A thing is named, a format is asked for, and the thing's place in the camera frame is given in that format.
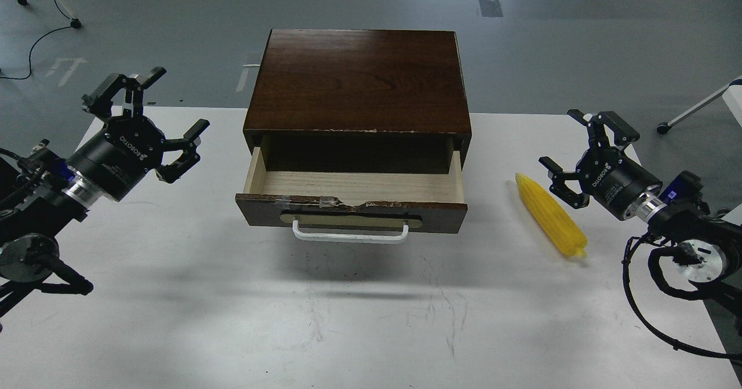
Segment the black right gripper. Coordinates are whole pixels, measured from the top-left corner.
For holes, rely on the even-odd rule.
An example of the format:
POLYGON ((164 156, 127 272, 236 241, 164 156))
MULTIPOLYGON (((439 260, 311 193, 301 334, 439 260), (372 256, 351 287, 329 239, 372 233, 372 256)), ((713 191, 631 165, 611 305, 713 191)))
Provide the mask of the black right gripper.
POLYGON ((568 116, 586 127, 588 149, 578 163, 582 163, 582 192, 570 189, 567 181, 578 180, 577 172, 565 172, 551 157, 540 157, 551 179, 549 191, 568 206, 581 209, 594 197, 602 207, 618 220, 634 215, 633 207, 641 194, 658 192, 662 182, 625 153, 628 145, 641 136, 614 111, 588 115, 578 109, 567 111, 568 116))

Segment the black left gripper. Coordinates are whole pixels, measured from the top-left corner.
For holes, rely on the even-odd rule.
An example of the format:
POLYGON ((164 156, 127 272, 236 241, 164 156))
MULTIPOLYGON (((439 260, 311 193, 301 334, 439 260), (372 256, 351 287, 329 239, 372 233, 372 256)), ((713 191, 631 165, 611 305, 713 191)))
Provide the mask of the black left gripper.
POLYGON ((92 94, 82 96, 83 111, 104 126, 67 159, 67 165, 113 201, 127 196, 151 169, 156 168, 159 180, 172 184, 201 160, 197 146, 208 120, 194 122, 182 138, 165 140, 164 133, 143 116, 144 91, 165 74, 164 67, 154 67, 147 75, 111 74, 92 94), (113 99, 122 90, 122 116, 113 117, 113 99), (174 162, 160 165, 163 152, 178 150, 182 154, 174 162))

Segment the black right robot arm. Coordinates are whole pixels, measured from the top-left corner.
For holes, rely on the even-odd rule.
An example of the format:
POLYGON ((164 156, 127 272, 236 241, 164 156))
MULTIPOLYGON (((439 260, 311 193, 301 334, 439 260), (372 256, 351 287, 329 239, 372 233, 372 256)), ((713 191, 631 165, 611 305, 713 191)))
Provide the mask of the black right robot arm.
POLYGON ((668 187, 629 158, 625 149, 639 133, 615 112, 594 116, 570 109, 568 116, 587 130, 588 148, 573 172, 553 159, 541 157, 551 180, 549 191, 569 207, 582 209, 597 201, 617 220, 637 217, 647 231, 625 245, 622 283, 629 306, 658 339, 698 357, 723 358, 740 363, 740 354, 724 354, 671 338, 641 313, 631 291, 629 267, 636 250, 649 245, 649 274, 661 292, 684 301, 715 301, 734 315, 740 331, 740 289, 725 278, 740 269, 740 225, 710 214, 702 200, 702 183, 682 172, 668 187))

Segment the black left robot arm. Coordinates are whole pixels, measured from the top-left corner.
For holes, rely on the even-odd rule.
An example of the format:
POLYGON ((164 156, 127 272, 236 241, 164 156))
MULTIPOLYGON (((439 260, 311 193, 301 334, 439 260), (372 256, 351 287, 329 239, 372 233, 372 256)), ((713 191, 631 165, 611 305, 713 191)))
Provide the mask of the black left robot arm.
POLYGON ((53 153, 48 140, 26 157, 2 149, 2 315, 36 290, 88 295, 94 286, 61 260, 58 233, 101 197, 121 201, 148 173, 174 183, 199 162, 208 120, 169 140, 144 114, 143 94, 164 74, 111 74, 82 96, 82 109, 103 125, 70 157, 53 153))

